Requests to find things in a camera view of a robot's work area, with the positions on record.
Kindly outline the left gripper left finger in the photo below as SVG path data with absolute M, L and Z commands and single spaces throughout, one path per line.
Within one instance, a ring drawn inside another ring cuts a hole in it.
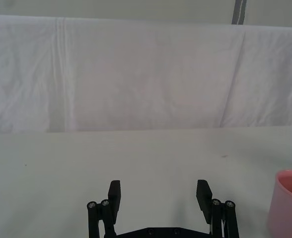
M 110 183 L 108 198 L 100 203 L 90 201 L 87 204 L 88 211 L 88 237 L 99 238 L 99 221 L 104 224 L 105 238 L 115 238 L 117 214 L 121 200 L 121 187 L 119 180 L 113 180 Z

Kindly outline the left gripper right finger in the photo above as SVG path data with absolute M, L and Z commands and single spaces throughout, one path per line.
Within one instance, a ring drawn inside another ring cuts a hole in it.
M 197 182 L 196 198 L 206 223 L 210 225 L 212 238 L 239 238 L 236 205 L 233 201 L 222 203 L 213 198 L 208 182 L 203 179 Z

